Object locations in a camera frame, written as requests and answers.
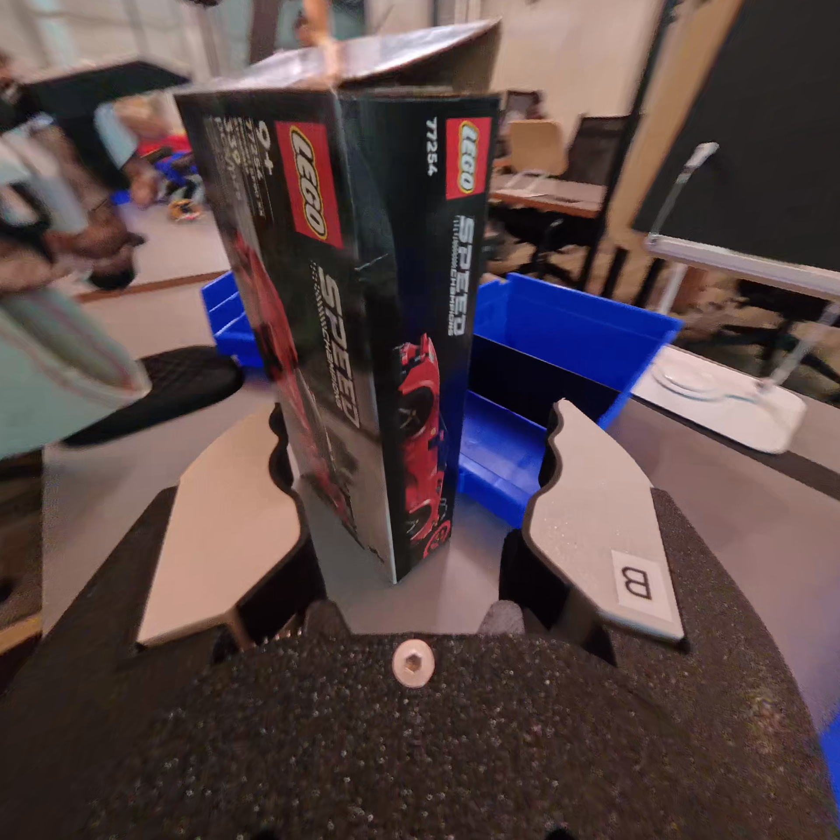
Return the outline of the blue bin with black divider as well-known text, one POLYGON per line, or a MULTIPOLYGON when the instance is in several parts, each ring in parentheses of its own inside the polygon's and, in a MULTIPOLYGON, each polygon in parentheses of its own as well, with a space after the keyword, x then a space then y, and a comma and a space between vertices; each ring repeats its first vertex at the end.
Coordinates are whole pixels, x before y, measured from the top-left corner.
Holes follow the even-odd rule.
POLYGON ((682 324, 519 274, 481 285, 458 491, 519 528, 553 405, 568 400, 606 430, 682 324))

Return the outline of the wooden office desk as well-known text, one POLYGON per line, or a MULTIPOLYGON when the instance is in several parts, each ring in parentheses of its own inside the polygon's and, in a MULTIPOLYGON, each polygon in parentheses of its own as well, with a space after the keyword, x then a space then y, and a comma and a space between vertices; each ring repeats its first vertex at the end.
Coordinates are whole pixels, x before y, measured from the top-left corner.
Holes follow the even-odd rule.
POLYGON ((549 175, 494 175, 489 218, 518 245, 532 246, 530 257, 514 271, 540 280, 554 279, 585 289, 606 230, 606 187, 549 175), (578 276, 557 266, 552 256, 574 246, 586 248, 578 276))

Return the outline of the thin grey-tipped rod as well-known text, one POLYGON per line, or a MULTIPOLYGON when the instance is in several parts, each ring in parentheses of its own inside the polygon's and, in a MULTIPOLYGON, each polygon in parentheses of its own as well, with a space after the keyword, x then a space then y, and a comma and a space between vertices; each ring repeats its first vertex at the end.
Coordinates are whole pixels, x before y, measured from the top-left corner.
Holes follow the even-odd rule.
POLYGON ((674 180, 672 186, 668 190, 668 194, 659 208, 654 219, 653 225, 646 237, 646 244, 654 246, 662 235, 662 229, 666 220, 671 215, 679 195, 683 191, 686 184, 689 182, 693 174, 701 168, 702 165, 708 161, 712 155, 719 150, 719 143, 705 142, 700 143, 692 152, 689 159, 683 164, 679 174, 674 180))

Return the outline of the black toy car building box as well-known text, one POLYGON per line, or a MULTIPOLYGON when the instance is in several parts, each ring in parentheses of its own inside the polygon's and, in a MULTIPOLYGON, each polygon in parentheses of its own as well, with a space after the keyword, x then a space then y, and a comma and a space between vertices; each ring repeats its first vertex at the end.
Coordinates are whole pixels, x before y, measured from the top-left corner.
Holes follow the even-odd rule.
POLYGON ((398 583, 453 531, 501 21, 175 91, 301 476, 398 583))

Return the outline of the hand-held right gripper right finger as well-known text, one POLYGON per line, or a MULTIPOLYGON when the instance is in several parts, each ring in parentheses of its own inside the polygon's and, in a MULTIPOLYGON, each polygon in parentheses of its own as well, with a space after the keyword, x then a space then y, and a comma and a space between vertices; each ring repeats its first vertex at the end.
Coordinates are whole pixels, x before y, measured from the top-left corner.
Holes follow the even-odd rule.
POLYGON ((553 414, 553 473, 528 503, 525 543, 570 586, 584 615, 659 643, 684 642, 651 483, 572 402, 558 401, 553 414))

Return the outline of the black presentation board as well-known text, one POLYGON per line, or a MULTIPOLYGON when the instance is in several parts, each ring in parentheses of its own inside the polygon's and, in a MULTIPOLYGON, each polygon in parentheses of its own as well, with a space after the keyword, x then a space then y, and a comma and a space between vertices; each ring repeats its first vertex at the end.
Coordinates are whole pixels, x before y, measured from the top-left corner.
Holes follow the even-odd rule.
POLYGON ((742 2, 632 229, 656 257, 838 301, 839 3, 742 2), (690 178, 646 237, 683 164, 690 178))

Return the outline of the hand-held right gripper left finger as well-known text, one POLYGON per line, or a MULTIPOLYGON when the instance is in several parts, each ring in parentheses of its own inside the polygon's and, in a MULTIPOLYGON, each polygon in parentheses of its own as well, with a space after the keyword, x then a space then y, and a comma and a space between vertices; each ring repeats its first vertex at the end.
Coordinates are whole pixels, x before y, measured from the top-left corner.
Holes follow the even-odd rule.
POLYGON ((301 537, 296 499, 269 473, 272 408, 224 431, 182 475, 136 637, 143 648, 215 627, 240 648, 277 635, 246 626, 247 600, 301 537))

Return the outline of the small blue storage bin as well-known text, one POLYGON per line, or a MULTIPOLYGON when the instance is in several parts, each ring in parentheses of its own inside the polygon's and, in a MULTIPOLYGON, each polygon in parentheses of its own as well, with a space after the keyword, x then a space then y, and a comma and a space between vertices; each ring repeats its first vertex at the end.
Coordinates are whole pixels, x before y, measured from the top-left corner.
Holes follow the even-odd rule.
POLYGON ((263 371, 264 362, 233 271, 208 281, 201 296, 217 351, 247 370, 263 371))

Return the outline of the tan chair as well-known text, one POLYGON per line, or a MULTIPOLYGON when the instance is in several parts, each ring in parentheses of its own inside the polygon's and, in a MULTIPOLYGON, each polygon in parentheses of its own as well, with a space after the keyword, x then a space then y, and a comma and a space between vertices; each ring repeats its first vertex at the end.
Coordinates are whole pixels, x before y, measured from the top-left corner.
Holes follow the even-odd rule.
POLYGON ((568 168, 565 133, 551 119, 519 119, 507 124, 512 174, 561 176, 568 168))

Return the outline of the grey desk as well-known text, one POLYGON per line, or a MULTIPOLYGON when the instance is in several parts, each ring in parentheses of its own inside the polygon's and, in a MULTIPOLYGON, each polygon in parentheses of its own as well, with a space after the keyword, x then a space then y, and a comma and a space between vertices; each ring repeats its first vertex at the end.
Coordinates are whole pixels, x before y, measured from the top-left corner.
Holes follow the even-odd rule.
MULTIPOLYGON (((181 226, 126 208, 148 236, 128 293, 84 308, 134 356, 210 344, 200 286, 228 269, 210 217, 181 226)), ((260 374, 200 412, 93 448, 45 451, 43 625, 48 632, 154 496, 229 427, 272 407, 260 374)), ((668 492, 769 629, 819 732, 838 710, 838 500, 631 401, 609 434, 654 487, 668 492)), ((314 507, 312 528, 329 596, 358 633, 477 630, 498 593, 508 526, 456 503, 450 543, 391 584, 377 561, 314 507)))

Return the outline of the black office chair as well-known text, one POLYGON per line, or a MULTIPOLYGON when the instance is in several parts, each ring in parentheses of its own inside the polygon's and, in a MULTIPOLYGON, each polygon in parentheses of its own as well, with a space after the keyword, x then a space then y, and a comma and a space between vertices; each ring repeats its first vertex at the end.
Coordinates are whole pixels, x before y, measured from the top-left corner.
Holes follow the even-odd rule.
POLYGON ((567 150, 567 165, 560 179, 566 182, 611 187, 617 183, 625 133, 631 116, 582 114, 567 150))

